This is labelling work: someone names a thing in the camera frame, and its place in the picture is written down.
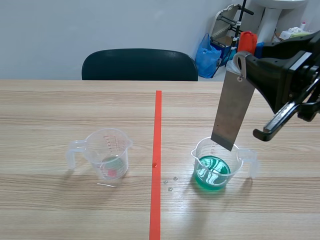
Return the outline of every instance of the red tape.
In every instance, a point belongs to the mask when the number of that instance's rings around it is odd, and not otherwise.
[[[162,92],[155,92],[149,240],[161,240]]]

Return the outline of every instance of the wooden table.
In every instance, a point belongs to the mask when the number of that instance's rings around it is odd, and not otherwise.
[[[320,120],[296,116],[270,142],[252,135],[272,112],[255,93],[236,143],[258,152],[219,192],[194,183],[190,151],[210,136],[220,82],[0,81],[0,239],[149,239],[155,91],[162,90],[161,239],[318,240]],[[68,143],[101,128],[133,139],[121,187],[99,186]]]

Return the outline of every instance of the plastic measuring cup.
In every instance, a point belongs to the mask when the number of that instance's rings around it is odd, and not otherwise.
[[[128,170],[128,148],[133,141],[116,128],[103,128],[85,140],[72,141],[66,152],[69,169],[76,167],[75,153],[82,153],[98,176],[105,180],[121,178]]]
[[[259,162],[257,153],[249,149],[239,149],[233,145],[232,151],[206,137],[191,151],[195,159],[194,177],[206,189],[224,188],[230,179],[241,169],[244,162],[250,163],[249,177],[255,178]]]

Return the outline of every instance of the red container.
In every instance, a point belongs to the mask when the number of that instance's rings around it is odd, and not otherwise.
[[[251,54],[255,54],[258,37],[256,34],[250,31],[243,31],[240,35],[238,52],[247,51]]]

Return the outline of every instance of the chair backrest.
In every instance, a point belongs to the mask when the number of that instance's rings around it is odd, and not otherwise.
[[[160,49],[112,49],[88,56],[83,80],[198,81],[195,61],[182,52]]]

